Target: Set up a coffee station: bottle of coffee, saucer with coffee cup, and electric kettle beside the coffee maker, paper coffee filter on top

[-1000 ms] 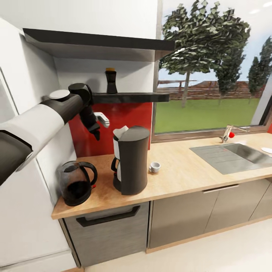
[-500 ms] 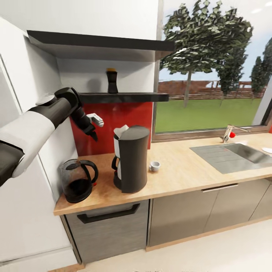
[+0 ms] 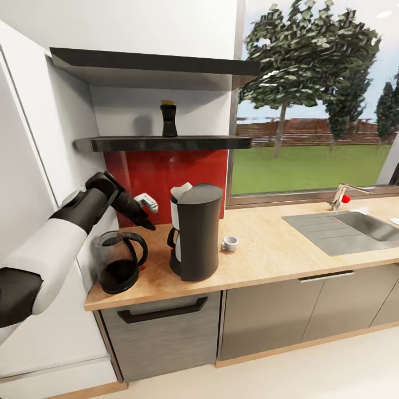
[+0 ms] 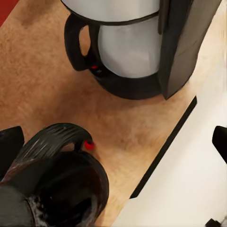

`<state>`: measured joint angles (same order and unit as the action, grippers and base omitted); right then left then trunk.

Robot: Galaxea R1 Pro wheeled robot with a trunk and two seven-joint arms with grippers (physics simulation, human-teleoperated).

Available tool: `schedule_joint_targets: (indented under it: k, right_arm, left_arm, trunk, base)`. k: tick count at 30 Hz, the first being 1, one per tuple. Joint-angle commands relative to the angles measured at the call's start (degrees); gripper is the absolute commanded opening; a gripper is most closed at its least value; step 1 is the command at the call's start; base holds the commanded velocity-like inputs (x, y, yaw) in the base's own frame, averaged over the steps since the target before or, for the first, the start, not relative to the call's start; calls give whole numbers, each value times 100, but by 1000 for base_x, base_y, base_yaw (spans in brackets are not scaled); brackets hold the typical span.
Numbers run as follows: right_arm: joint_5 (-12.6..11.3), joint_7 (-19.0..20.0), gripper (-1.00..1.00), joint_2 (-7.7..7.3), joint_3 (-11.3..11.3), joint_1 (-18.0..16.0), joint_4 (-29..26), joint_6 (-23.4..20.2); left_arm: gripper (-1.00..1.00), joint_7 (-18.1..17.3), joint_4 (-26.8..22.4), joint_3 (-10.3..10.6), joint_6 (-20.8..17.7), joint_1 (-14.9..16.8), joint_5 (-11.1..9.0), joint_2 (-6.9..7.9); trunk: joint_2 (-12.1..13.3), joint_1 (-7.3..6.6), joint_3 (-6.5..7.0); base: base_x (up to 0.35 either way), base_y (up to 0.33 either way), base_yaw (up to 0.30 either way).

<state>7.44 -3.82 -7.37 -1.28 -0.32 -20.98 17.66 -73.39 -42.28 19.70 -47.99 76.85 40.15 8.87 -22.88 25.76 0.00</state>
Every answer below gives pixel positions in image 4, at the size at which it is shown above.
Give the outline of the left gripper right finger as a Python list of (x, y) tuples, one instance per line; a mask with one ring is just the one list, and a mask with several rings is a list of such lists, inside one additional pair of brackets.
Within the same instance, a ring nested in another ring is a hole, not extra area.
[(212, 143), (224, 159), (227, 164), (227, 128), (222, 126), (216, 126)]

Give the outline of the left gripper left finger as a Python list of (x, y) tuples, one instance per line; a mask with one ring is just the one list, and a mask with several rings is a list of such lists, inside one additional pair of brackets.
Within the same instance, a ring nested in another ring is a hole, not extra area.
[(0, 131), (0, 183), (25, 143), (20, 126)]

